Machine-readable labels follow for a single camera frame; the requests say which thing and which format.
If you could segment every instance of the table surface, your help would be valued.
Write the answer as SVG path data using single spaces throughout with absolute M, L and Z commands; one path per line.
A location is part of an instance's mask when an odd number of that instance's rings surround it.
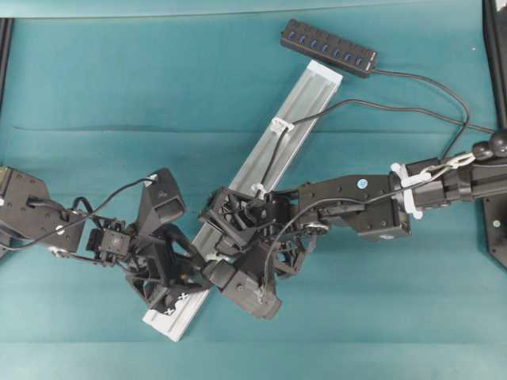
M 469 102 L 474 123 L 496 126 L 480 1 L 222 5 L 203 12 L 222 14 L 16 20 L 3 164 L 43 179 L 65 205 L 80 195 L 97 205 L 169 167 L 189 209 L 178 224 L 194 236 L 208 193 L 230 182 L 307 65 L 279 44 L 292 17 L 376 49 L 379 68 L 442 81 Z M 439 91 L 404 78 L 344 73 L 334 100 L 350 97 L 463 117 Z M 392 162 L 437 156 L 455 132 L 428 116 L 348 105 L 318 122 L 278 188 L 385 174 Z M 469 131 L 456 151 L 485 138 Z M 133 220 L 139 196 L 125 192 L 104 215 Z M 507 271 L 486 251 L 478 203 L 427 212 L 399 241 L 333 230 L 299 276 L 279 282 L 273 321 L 212 292 L 178 344 L 141 322 L 145 305 L 117 268 L 36 247 L 9 255 L 0 272 L 5 379 L 469 379 L 507 370 Z

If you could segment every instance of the robotic arm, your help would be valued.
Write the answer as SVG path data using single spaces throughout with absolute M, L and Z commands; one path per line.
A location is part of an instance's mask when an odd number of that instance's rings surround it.
M 118 192 L 141 182 L 133 223 L 97 214 Z M 255 317 L 271 319 L 281 305 L 276 277 L 297 275 L 318 236 L 331 227 L 351 227 L 369 241 L 403 238 L 411 234 L 410 215 L 420 219 L 424 210 L 505 193 L 507 131 L 453 158 L 393 164 L 387 175 L 351 175 L 258 196 L 219 188 L 200 213 L 221 233 L 218 260 L 205 260 L 173 224 L 185 204 L 168 169 L 125 185 L 94 210 L 83 197 L 65 208 L 51 200 L 43 181 L 3 167 L 0 247 L 5 254 L 40 243 L 57 257 L 120 266 L 148 308 L 160 313 L 170 314 L 178 299 L 216 286 Z M 96 228 L 86 244 L 90 255 L 79 256 L 87 219 Z
M 116 218 L 98 216 L 86 198 L 76 198 L 71 208 L 51 200 L 43 181 L 18 170 L 0 169 L 0 242 L 3 254 L 34 243 L 46 245 L 56 257 L 84 260 L 102 266 L 120 266 L 148 308 L 167 313 L 179 298 L 208 289 L 200 275 L 204 260 L 188 238 L 173 224 L 185 213 L 185 204 L 172 174 L 160 169 L 143 182 L 139 216 L 130 225 Z M 85 211 L 78 205 L 83 203 Z M 90 233 L 86 251 L 79 256 L 84 222 L 96 228 Z M 32 241 L 25 246 L 15 241 Z M 175 248 L 179 245 L 184 253 Z
M 393 164 L 387 175 L 306 183 L 260 199 L 220 188 L 200 220 L 222 234 L 215 248 L 223 259 L 204 273 L 244 310 L 270 319 L 281 304 L 275 276 L 298 274 L 317 236 L 348 226 L 369 241 L 408 237 L 410 215 L 420 219 L 424 210 L 506 193 L 506 157 L 507 132 L 499 131 L 471 153 Z

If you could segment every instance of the teal cloth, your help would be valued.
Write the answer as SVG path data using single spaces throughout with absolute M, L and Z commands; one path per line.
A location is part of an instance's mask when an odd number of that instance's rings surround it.
M 308 63 L 279 45 L 291 17 L 378 50 L 380 68 L 442 81 L 470 103 L 473 122 L 496 127 L 480 1 L 24 19 L 0 116 L 3 164 L 43 179 L 66 205 L 80 195 L 97 205 L 169 167 L 189 209 L 178 224 L 194 236 L 208 193 L 231 181 Z M 349 97 L 463 117 L 403 78 L 345 73 L 334 100 Z M 392 162 L 437 156 L 455 132 L 428 116 L 348 105 L 319 121 L 279 188 L 385 174 Z M 456 152 L 486 138 L 469 131 Z M 125 192 L 103 214 L 133 220 L 139 195 Z M 42 247 L 11 254 L 0 262 L 0 378 L 505 377 L 507 271 L 486 252 L 478 203 L 427 212 L 399 241 L 332 230 L 278 289 L 284 303 L 269 322 L 212 292 L 175 344 L 141 322 L 145 305 L 117 268 Z

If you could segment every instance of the white clip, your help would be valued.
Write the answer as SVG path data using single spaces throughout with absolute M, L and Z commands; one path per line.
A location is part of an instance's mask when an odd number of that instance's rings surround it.
M 420 184 L 421 182 L 425 182 L 431 179 L 430 173 L 419 173 L 415 176 L 409 176 L 408 172 L 406 171 L 406 166 L 400 165 L 397 162 L 391 165 L 391 170 L 398 174 L 398 177 L 402 183 L 402 187 L 404 188 L 412 186 L 413 184 Z M 412 190 L 405 190 L 403 192 L 403 206 L 407 214 L 412 214 L 416 219 L 422 218 L 422 211 L 419 211 L 415 207 L 414 194 L 412 193 Z
M 445 162 L 445 165 L 456 170 L 461 166 L 470 165 L 473 161 L 475 161 L 473 153 L 463 153 L 451 158 L 449 161 Z
M 294 129 L 294 124 L 289 123 L 280 117 L 273 117 L 271 120 L 271 131 L 275 132 L 277 135 L 281 135 L 285 129 L 288 129 L 289 132 Z
M 252 189 L 255 193 L 257 193 L 257 192 L 261 192 L 261 193 L 260 193 L 261 198 L 264 198 L 264 195 L 267 193 L 267 191 L 266 191 L 266 189 L 265 189 L 265 187 L 264 187 L 264 185 L 263 185 L 263 184 L 253 184 L 253 185 L 252 185 L 252 187 L 251 187 L 251 189 Z
M 151 174 L 147 178 L 150 178 L 151 180 L 156 181 L 158 179 L 158 176 L 156 174 Z M 150 181 L 150 180 L 145 180 L 144 181 L 144 186 L 146 186 L 146 187 L 150 186 L 151 184 L 153 184 L 153 182 Z

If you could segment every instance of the cable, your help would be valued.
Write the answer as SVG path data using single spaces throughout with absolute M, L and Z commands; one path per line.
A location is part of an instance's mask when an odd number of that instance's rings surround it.
M 74 226 L 77 226 L 78 224 L 81 224 L 83 222 L 85 222 L 87 219 L 91 218 L 92 216 L 94 216 L 96 213 L 98 213 L 100 210 L 102 210 L 104 207 L 106 207 L 108 205 L 109 202 L 111 202 L 111 200 L 117 196 L 118 194 L 120 194 L 123 190 L 126 190 L 128 188 L 131 188 L 133 186 L 136 186 L 137 184 L 141 183 L 141 182 L 144 182 L 144 181 L 150 181 L 150 182 L 156 182 L 156 180 L 152 180 L 151 178 L 141 178 L 141 179 L 138 179 L 134 182 L 131 182 L 130 184 L 126 184 L 124 186 L 122 186 L 121 188 L 118 188 L 116 191 L 112 192 L 106 199 L 104 202 L 101 203 L 101 205 L 99 207 L 97 207 L 95 210 L 93 210 L 92 212 L 86 214 L 84 217 L 72 222 L 72 223 L 69 223 L 65 226 L 62 226 L 50 233 L 47 233 L 45 235 L 42 235 L 41 237 L 38 237 L 37 239 L 29 242 L 28 244 L 25 244 L 25 245 L 21 245 L 19 247 L 9 247 L 8 245 L 5 245 L 3 243 L 0 243 L 0 248 L 4 248 L 4 249 L 7 249 L 9 251 L 21 251 L 23 249 L 27 249 L 27 248 L 30 248 L 32 246 L 34 246 L 35 244 L 39 243 L 40 241 L 43 241 L 44 239 L 54 235 L 54 234 L 57 234 L 58 232 L 60 231 L 63 231 L 65 230 L 66 228 L 71 228 L 71 227 L 74 227 Z
M 69 215 L 69 211 L 64 206 L 51 199 L 29 199 L 27 205 L 30 207 L 47 207 L 59 211 L 61 215 Z
M 268 178 L 268 174 L 269 172 L 271 171 L 271 168 L 273 167 L 273 164 L 275 162 L 275 158 L 276 158 L 276 155 L 278 154 L 278 150 L 280 150 L 280 145 L 282 143 L 282 140 L 284 139 L 285 135 L 287 134 L 288 132 L 288 128 L 285 128 L 282 133 L 280 134 L 280 137 L 278 138 L 278 140 L 276 141 L 276 145 L 275 145 L 275 149 L 273 150 L 273 152 L 271 153 L 271 158 L 269 159 L 269 163 L 268 163 L 268 166 L 266 167 L 266 171 L 264 171 L 264 175 L 262 176 L 262 179 L 261 179 L 261 184 L 264 185 L 265 184 L 265 181 L 266 179 Z M 260 190 L 257 190 L 257 193 L 255 194 L 255 197 L 259 197 L 259 194 L 261 194 L 261 191 Z
M 477 168 L 507 168 L 507 163 L 505 164 L 472 164 Z
M 80 202 L 85 206 L 86 212 L 88 212 L 88 214 L 90 214 L 90 213 L 93 212 L 93 208 L 92 208 L 91 203 L 84 196 L 79 196 L 78 198 L 74 199 L 74 202 L 72 203 L 71 210 L 72 211 L 76 211 L 78 209 L 78 205 L 79 205 Z M 101 223 L 98 220 L 98 218 L 92 218 L 92 220 L 93 220 L 93 223 L 95 224 L 95 226 L 98 229 L 100 229 L 100 230 L 104 229 L 104 227 L 101 225 Z
M 336 108 L 338 108 L 338 107 L 340 107 L 342 105 L 351 105 L 351 104 L 364 105 L 366 107 L 382 109 L 383 111 L 390 111 L 390 112 L 417 112 L 417 113 L 422 113 L 422 114 L 425 114 L 425 115 L 433 116 L 433 117 L 435 117 L 437 119 L 440 119 L 440 120 L 443 120 L 443 121 L 447 121 L 448 123 L 451 123 L 451 124 L 463 125 L 463 121 L 459 121 L 459 120 L 453 119 L 451 117 L 442 115 L 442 114 L 440 114 L 438 112 L 431 111 L 431 110 L 429 110 L 427 108 L 420 108 L 420 107 L 393 107 L 393 106 L 390 106 L 390 105 L 379 104 L 379 103 L 375 103 L 375 102 L 372 102 L 372 101 L 363 101 L 361 99 L 345 99 L 344 101 L 339 101 L 339 102 L 331 105 L 330 107 L 324 109 L 323 111 L 321 111 L 319 113 L 315 113 L 314 115 L 307 116 L 307 117 L 304 117 L 302 119 L 299 119 L 299 120 L 293 122 L 292 124 L 297 125 L 297 124 L 301 124 L 301 123 L 304 123 L 304 122 L 309 121 L 309 120 L 317 119 L 318 117 L 324 116 L 325 114 L 333 111 L 334 109 L 336 109 Z M 480 125 L 476 125 L 476 124 L 472 124 L 472 123 L 468 124 L 468 127 L 470 129 L 474 129 L 476 131 L 484 132 L 484 133 L 488 133 L 488 134 L 493 134 L 495 132 L 495 130 L 492 129 L 492 128 L 482 127 Z
M 390 76 L 394 76 L 394 77 L 412 78 L 412 79 L 417 79 L 419 81 L 427 82 L 427 83 L 441 89 L 442 91 L 446 92 L 452 98 L 454 98 L 458 103 L 461 104 L 461 106 L 465 110 L 467 117 L 466 117 L 465 121 L 463 122 L 463 126 L 458 130 L 458 133 L 456 133 L 454 138 L 451 140 L 451 142 L 445 148 L 444 154 L 442 155 L 442 157 L 446 158 L 448 156 L 449 152 L 451 151 L 451 149 L 454 147 L 454 145 L 458 142 L 459 138 L 463 135 L 463 133 L 467 129 L 468 124 L 470 123 L 471 113 L 470 113 L 470 108 L 468 107 L 468 104 L 463 99 L 461 99 L 461 97 L 459 97 L 457 93 L 455 93 L 454 91 L 449 89 L 447 86 L 441 84 L 440 82 L 435 81 L 434 79 L 425 77 L 423 75 L 401 73 L 398 71 L 389 71 L 389 70 L 380 70 L 380 69 L 373 69 L 372 72 L 375 74 L 390 75 Z

